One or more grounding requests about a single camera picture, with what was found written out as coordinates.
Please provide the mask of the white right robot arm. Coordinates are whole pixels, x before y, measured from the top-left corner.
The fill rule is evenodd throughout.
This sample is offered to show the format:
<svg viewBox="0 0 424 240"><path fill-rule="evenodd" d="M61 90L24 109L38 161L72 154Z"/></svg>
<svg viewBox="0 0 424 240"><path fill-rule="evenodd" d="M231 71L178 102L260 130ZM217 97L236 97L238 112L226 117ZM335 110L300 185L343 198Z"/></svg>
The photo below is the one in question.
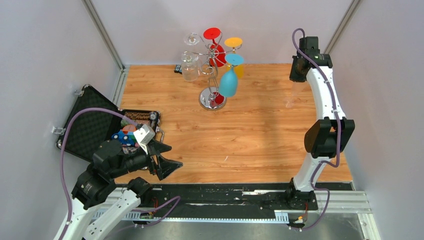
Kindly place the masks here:
<svg viewBox="0 0 424 240"><path fill-rule="evenodd" d="M316 181L325 166L337 168L341 153L355 130L339 103L329 54L320 52L316 36L303 36L293 41L296 48L289 80L293 91L307 83L312 91L316 122L304 135L305 159L299 172L290 180L285 193L292 209L311 206L315 199Z"/></svg>

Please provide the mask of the blue wine glass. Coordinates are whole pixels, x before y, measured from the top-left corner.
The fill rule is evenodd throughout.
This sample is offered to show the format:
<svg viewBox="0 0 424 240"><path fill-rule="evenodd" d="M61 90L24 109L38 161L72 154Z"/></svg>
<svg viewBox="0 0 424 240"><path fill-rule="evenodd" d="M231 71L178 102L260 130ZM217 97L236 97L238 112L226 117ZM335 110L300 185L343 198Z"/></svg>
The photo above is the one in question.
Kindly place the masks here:
<svg viewBox="0 0 424 240"><path fill-rule="evenodd" d="M238 89L239 79L244 76L244 58L237 53L225 56L226 72L222 75L218 92L225 98L233 97Z"/></svg>

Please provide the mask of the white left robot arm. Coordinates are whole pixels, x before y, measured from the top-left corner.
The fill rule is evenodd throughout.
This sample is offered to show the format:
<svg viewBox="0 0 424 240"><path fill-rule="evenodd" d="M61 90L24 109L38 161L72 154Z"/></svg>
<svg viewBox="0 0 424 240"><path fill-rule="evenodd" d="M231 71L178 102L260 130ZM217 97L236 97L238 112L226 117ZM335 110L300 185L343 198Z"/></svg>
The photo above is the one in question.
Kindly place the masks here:
<svg viewBox="0 0 424 240"><path fill-rule="evenodd" d="M147 168L150 174L163 180L181 168L182 162L166 159L161 155L171 149L171 146L153 139L146 149L139 147L126 154L117 140L104 141L94 152L86 171L77 178L69 197L67 217L56 239L83 238L83 228L89 223L88 217L116 189L116 178Z"/></svg>

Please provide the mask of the clear champagne flute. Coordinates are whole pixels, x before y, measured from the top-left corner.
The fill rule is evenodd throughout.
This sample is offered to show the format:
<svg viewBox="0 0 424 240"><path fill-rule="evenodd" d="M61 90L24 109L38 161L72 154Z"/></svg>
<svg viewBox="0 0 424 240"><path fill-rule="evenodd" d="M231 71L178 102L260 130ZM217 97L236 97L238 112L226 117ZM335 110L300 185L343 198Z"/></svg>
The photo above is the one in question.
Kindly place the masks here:
<svg viewBox="0 0 424 240"><path fill-rule="evenodd" d="M303 82L293 82L292 87L290 89L290 93L287 95L285 99L285 106L287 108L293 107L295 100L297 99L299 93L303 90L304 83Z"/></svg>

